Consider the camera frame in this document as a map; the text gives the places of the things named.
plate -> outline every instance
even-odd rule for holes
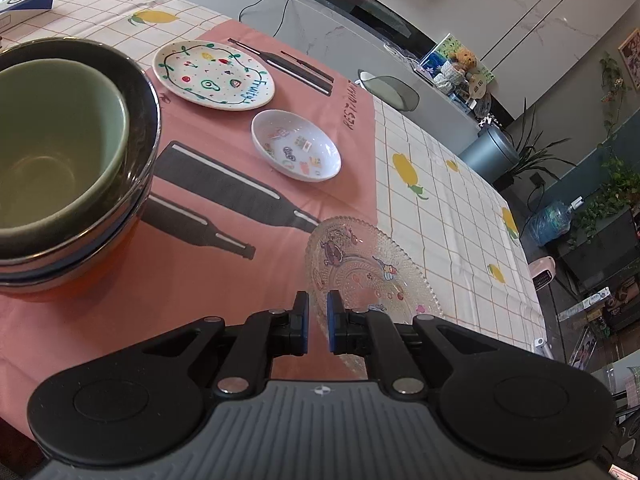
[[[322,182],[340,171],[338,148],[311,121],[284,110],[265,110],[254,117],[255,149],[280,173],[304,182]]]
[[[417,314],[444,317],[423,270],[382,231],[350,217],[329,218],[311,234],[305,254],[309,290],[326,333],[326,295],[345,308],[379,310],[395,323]]]
[[[275,83],[252,56],[211,41],[176,41],[154,57],[154,73],[171,92],[218,110],[252,110],[267,104]]]

silver screw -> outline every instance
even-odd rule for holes
[[[218,389],[224,394],[239,394],[249,387],[249,381],[242,377],[226,377],[218,381]]]
[[[413,377],[401,377],[396,379],[392,386],[399,394],[411,395],[420,393],[424,388],[424,383]]]

green bowl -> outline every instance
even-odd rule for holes
[[[0,254],[56,233],[100,198],[122,162],[129,114],[116,85],[68,59],[0,72]]]

small white bowl with stickers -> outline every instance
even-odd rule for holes
[[[322,182],[342,165],[333,141],[315,124],[284,110],[265,110],[254,117],[255,149],[280,173],[304,182]]]

yellow lemon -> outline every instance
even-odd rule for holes
[[[453,160],[445,160],[445,164],[449,167],[450,170],[453,170],[456,173],[460,172],[460,170],[458,169],[458,165]]]
[[[414,167],[404,155],[395,153],[392,159],[394,166],[396,167],[396,171],[407,186],[411,187],[418,184],[418,175],[415,173]]]
[[[171,23],[178,18],[164,10],[138,10],[129,18],[129,23]]]
[[[509,235],[514,240],[518,238],[518,228],[516,227],[516,222],[513,221],[513,215],[511,215],[511,211],[506,207],[502,208],[502,220],[504,221],[504,225],[507,227],[507,231]]]
[[[489,269],[489,273],[500,283],[504,283],[504,276],[502,275],[502,271],[499,269],[497,265],[489,264],[487,265],[487,269]]]

